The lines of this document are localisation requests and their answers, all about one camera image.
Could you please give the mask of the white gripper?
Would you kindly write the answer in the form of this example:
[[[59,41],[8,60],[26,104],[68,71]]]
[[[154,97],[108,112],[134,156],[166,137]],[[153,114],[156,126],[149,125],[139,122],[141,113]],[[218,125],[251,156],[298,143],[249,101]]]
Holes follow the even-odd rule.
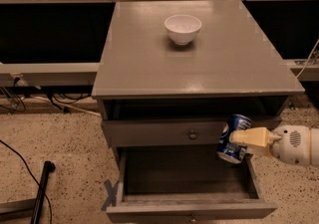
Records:
[[[266,127],[235,130],[229,141],[247,146],[248,154],[271,157],[272,153],[286,164],[308,166],[311,163],[311,129],[307,126],[283,125],[273,132]]]

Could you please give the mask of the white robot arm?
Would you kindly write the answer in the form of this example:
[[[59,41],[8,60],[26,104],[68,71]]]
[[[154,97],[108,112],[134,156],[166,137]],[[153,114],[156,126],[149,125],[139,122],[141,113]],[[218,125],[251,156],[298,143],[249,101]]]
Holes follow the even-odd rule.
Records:
[[[268,130],[255,127],[236,130],[230,142],[246,146],[247,152],[272,156],[286,164],[319,166],[319,129],[305,125],[282,125]]]

